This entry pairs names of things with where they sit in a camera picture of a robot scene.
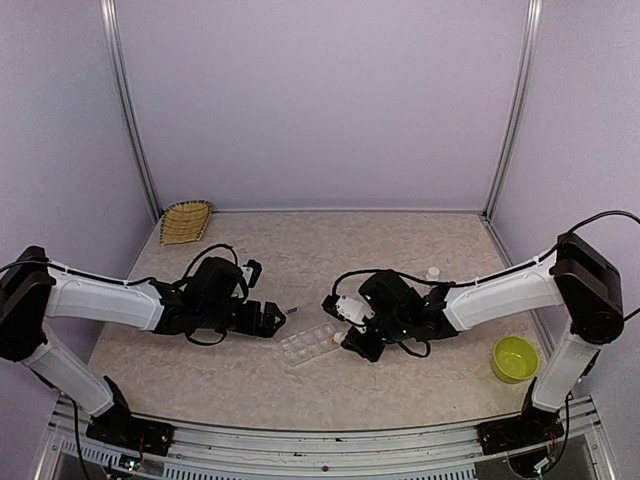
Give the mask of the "clear plastic pill organizer box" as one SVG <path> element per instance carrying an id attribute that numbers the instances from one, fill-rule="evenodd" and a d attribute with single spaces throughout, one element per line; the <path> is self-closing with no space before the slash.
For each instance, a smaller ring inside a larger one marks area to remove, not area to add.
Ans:
<path id="1" fill-rule="evenodd" d="M 285 311 L 286 323 L 274 335 L 277 353 L 287 367 L 299 367 L 336 350 L 328 338 L 338 332 L 333 318 L 319 305 L 307 304 Z"/>

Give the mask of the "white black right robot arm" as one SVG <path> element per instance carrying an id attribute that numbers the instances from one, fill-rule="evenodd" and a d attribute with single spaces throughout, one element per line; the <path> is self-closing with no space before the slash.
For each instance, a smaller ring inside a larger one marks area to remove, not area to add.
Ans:
<path id="1" fill-rule="evenodd" d="M 563 307 L 568 325 L 543 372 L 529 389 L 524 412 L 511 433 L 535 442 L 551 424 L 570 390 L 585 375 L 603 346 L 623 332 L 618 269 L 575 233 L 559 236 L 549 251 L 468 283 L 433 282 L 426 295 L 391 269 L 366 271 L 357 298 L 332 291 L 323 308 L 350 328 L 340 344 L 376 362 L 389 345 L 408 340 L 425 346 L 493 320 L 546 307 Z"/>

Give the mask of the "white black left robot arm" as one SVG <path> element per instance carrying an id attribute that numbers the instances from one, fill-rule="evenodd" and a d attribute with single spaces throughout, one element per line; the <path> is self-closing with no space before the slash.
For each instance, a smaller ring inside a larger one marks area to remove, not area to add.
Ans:
<path id="1" fill-rule="evenodd" d="M 173 282 L 154 277 L 121 280 L 72 269 L 50 260 L 43 248 L 27 248 L 1 273 L 1 357 L 21 363 L 95 419 L 121 445 L 140 434 L 137 418 L 117 385 L 98 377 L 54 333 L 48 318 L 114 323 L 156 335 L 182 335 L 194 343 L 196 331 L 221 337 L 238 333 L 271 338 L 286 323 L 273 302 L 249 297 L 262 273 L 259 262 L 200 252 Z"/>

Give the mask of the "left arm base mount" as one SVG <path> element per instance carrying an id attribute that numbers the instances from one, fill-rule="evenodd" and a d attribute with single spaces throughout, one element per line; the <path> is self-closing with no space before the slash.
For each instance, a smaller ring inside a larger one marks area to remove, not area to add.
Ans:
<path id="1" fill-rule="evenodd" d="M 104 413 L 91 416 L 86 436 L 105 444 L 166 457 L 174 437 L 170 423 L 143 419 L 134 415 L 123 393 L 109 377 L 104 376 L 111 390 L 113 405 Z"/>

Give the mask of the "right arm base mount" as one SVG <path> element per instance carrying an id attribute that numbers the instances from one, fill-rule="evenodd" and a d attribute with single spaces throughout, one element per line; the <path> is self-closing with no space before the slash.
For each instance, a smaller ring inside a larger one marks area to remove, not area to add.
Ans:
<path id="1" fill-rule="evenodd" d="M 480 423 L 477 433 L 484 455 L 532 446 L 564 435 L 559 411 L 548 412 L 533 406 L 536 381 L 529 386 L 519 414 Z"/>

